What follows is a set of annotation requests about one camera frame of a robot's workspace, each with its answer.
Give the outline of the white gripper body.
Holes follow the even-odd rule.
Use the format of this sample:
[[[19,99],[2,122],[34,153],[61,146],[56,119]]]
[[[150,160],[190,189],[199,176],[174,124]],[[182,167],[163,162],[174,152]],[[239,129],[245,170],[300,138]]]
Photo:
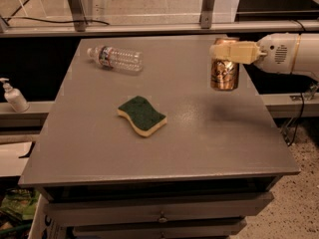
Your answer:
[[[266,73],[290,74],[300,43],[299,34],[271,34],[257,42],[265,53],[255,66]]]

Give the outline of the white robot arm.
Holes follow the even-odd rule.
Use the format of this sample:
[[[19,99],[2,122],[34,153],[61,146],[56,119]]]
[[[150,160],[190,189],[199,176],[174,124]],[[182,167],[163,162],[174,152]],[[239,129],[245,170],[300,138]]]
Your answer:
[[[307,76],[319,81],[318,34],[270,34],[257,42],[213,44],[212,59],[253,64],[266,73]]]

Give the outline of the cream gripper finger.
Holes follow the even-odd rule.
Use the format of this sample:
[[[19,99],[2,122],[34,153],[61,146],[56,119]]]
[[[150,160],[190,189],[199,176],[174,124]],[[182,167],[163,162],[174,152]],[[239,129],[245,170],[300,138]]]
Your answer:
[[[255,42],[250,41],[215,44],[209,48],[209,54],[212,59],[239,64],[252,64],[266,56]]]

